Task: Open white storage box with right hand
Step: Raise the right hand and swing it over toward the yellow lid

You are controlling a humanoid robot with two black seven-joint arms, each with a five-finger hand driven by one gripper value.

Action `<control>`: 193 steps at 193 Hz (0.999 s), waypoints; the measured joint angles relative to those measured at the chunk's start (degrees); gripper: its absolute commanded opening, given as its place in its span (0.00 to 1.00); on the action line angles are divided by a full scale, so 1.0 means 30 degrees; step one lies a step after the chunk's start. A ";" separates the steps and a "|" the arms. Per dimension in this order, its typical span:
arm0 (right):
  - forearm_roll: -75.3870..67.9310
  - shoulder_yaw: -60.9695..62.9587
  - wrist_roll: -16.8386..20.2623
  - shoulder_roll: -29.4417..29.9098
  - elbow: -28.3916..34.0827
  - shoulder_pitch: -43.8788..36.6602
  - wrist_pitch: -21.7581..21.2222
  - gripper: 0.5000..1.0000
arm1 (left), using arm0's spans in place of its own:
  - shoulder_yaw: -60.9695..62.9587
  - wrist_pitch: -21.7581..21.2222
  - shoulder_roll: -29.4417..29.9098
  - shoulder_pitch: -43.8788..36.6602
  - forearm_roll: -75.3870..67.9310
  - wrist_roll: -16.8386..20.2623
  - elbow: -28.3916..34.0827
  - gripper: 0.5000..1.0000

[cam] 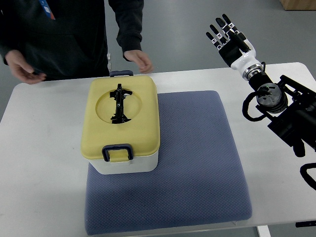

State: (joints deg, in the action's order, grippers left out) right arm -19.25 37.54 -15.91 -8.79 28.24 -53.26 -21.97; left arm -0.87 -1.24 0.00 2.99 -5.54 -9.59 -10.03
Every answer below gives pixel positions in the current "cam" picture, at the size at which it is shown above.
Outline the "person left hand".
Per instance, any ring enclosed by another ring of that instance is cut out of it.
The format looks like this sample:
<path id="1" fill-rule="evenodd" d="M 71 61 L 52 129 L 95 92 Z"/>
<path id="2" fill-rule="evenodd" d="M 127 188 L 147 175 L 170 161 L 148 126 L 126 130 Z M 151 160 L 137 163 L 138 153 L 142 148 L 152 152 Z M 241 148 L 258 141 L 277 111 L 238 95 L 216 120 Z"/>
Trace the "person left hand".
<path id="1" fill-rule="evenodd" d="M 154 70 L 153 64 L 148 55 L 141 50 L 128 50 L 123 53 L 125 59 L 134 62 L 140 73 L 149 74 Z"/>

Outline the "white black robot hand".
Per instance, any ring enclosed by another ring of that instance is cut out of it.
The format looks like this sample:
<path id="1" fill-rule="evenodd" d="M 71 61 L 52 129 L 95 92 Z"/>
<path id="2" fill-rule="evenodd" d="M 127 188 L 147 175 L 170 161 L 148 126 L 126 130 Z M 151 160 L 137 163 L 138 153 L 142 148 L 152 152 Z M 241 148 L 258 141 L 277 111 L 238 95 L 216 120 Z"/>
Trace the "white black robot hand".
<path id="1" fill-rule="evenodd" d="M 264 66 L 256 59 L 256 51 L 247 37 L 237 29 L 226 14 L 216 18 L 221 32 L 210 25 L 211 33 L 206 36 L 217 48 L 223 61 L 240 73 L 243 79 L 250 80 L 255 74 L 263 72 Z"/>

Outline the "person right hand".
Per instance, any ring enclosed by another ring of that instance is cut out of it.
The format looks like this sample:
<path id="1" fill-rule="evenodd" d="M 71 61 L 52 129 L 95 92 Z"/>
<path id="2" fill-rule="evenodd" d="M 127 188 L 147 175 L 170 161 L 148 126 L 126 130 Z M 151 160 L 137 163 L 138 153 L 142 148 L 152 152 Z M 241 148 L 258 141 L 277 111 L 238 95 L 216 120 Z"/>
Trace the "person right hand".
<path id="1" fill-rule="evenodd" d="M 18 50 L 11 50 L 5 55 L 5 60 L 13 76 L 26 84 L 36 84 L 46 79 L 46 74 L 35 74 L 33 67 Z"/>

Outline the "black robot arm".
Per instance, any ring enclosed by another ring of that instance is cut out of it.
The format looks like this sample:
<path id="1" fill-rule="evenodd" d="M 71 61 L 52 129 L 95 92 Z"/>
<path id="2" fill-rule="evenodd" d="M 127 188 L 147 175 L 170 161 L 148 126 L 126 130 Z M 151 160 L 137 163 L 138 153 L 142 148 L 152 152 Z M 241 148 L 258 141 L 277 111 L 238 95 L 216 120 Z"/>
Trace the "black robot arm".
<path id="1" fill-rule="evenodd" d="M 268 128 L 297 157 L 305 156 L 305 145 L 316 148 L 316 93 L 282 75 L 273 83 L 265 72 L 246 77 L 254 90 L 244 100 L 243 116 L 252 122 L 270 119 Z"/>

